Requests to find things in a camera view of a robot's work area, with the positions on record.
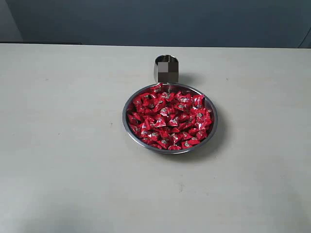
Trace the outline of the pile of red candies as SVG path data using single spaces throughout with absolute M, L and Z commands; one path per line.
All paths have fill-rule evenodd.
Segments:
M 200 144 L 213 120 L 205 97 L 165 91 L 158 83 L 136 96 L 126 111 L 130 129 L 142 142 L 157 149 L 181 150 Z

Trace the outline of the steel cup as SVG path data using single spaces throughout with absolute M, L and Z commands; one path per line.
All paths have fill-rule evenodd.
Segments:
M 156 83 L 178 83 L 179 61 L 171 55 L 160 55 L 155 59 L 154 80 Z

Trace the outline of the round steel bowl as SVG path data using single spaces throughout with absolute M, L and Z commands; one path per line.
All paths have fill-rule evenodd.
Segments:
M 126 101 L 126 103 L 124 105 L 124 108 L 122 111 L 122 122 L 123 122 L 124 130 L 127 132 L 129 137 L 134 142 L 136 142 L 138 145 L 142 146 L 143 148 L 150 150 L 150 151 L 153 151 L 153 152 L 156 152 L 156 153 L 165 154 L 165 155 L 184 154 L 184 153 L 189 153 L 189 152 L 193 152 L 193 151 L 197 152 L 200 148 L 204 147 L 205 145 L 208 145 L 209 142 L 211 141 L 211 139 L 214 137 L 215 132 L 217 131 L 218 123 L 219 123 L 218 112 L 217 112 L 216 106 L 211 101 L 211 99 L 207 95 L 205 95 L 202 91 L 197 90 L 191 86 L 181 84 L 181 83 L 164 83 L 163 89 L 165 91 L 182 91 L 182 92 L 185 92 L 186 94 L 190 93 L 190 94 L 196 94 L 196 95 L 203 95 L 205 97 L 204 106 L 211 110 L 211 119 L 213 120 L 211 127 L 208 130 L 207 137 L 200 144 L 198 144 L 192 148 L 181 149 L 181 150 L 164 150 L 164 149 L 157 149 L 155 147 L 149 146 L 146 143 L 139 140 L 139 138 L 135 136 L 134 132 L 130 129 L 129 122 L 128 122 L 127 115 L 126 115 L 126 111 L 128 110 L 130 103 L 132 102 L 132 100 L 136 96 L 138 96 L 139 94 L 143 94 L 144 92 L 146 92 L 147 90 L 149 90 L 153 86 L 156 86 L 156 83 L 145 86 L 145 87 L 137 90 L 136 92 L 134 92 L 131 95 L 131 97 L 128 98 L 128 100 Z

